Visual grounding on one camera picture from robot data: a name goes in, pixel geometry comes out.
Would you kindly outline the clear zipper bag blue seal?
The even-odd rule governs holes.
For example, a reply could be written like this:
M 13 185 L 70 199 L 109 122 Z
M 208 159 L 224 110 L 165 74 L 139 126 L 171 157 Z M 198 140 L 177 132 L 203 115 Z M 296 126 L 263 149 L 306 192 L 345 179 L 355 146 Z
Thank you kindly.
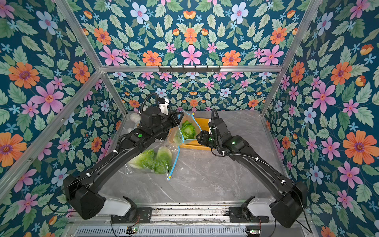
M 133 172 L 166 175 L 170 181 L 179 156 L 180 146 L 175 143 L 155 142 L 129 161 L 126 167 Z

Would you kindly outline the spare clear zipper bag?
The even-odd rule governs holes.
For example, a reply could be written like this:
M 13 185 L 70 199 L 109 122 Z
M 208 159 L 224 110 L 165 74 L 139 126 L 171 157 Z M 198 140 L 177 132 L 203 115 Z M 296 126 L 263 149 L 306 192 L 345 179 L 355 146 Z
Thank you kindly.
M 176 145 L 189 144 L 196 141 L 196 137 L 201 133 L 202 129 L 194 118 L 194 114 L 183 112 L 180 117 L 181 122 L 174 131 L 173 141 Z

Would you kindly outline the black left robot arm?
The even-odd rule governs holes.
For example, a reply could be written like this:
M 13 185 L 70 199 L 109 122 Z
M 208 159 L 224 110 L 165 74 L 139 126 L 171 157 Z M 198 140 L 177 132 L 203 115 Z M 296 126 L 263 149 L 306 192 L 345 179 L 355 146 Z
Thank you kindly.
M 131 213 L 134 216 L 132 200 L 102 196 L 100 191 L 125 164 L 143 153 L 157 139 L 165 139 L 172 128 L 179 126 L 183 117 L 183 112 L 165 114 L 157 106 L 143 111 L 139 126 L 122 135 L 115 149 L 78 176 L 69 175 L 64 179 L 63 191 L 69 205 L 84 220 L 98 214 L 123 217 Z

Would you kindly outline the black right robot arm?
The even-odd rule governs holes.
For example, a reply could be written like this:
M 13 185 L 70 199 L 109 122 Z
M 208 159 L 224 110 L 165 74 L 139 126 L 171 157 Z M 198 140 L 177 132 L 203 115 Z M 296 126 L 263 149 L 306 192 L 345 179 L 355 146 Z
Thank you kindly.
M 269 204 L 270 213 L 280 225 L 290 228 L 305 213 L 307 186 L 294 183 L 274 169 L 241 136 L 216 136 L 215 132 L 202 131 L 196 139 L 200 145 L 217 150 L 218 156 L 230 157 L 245 166 L 269 190 L 275 199 Z

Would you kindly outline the green cabbage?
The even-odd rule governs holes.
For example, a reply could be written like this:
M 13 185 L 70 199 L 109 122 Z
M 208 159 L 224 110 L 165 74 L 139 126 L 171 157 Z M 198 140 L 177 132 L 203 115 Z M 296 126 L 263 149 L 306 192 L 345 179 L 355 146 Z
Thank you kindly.
M 192 139 L 195 139 L 195 136 L 196 136 L 196 130 L 195 130 L 195 127 L 194 125 L 189 122 L 188 120 L 185 121 L 183 124 L 182 124 L 182 127 L 181 127 L 181 133 L 182 133 L 182 136 L 183 136 L 183 139 L 184 140 L 192 140 Z
M 152 170 L 154 168 L 155 155 L 155 151 L 153 149 L 149 149 L 134 157 L 131 161 L 128 162 L 128 164 L 132 168 Z
M 154 158 L 154 171 L 156 174 L 169 174 L 172 169 L 172 152 L 166 146 L 158 149 Z

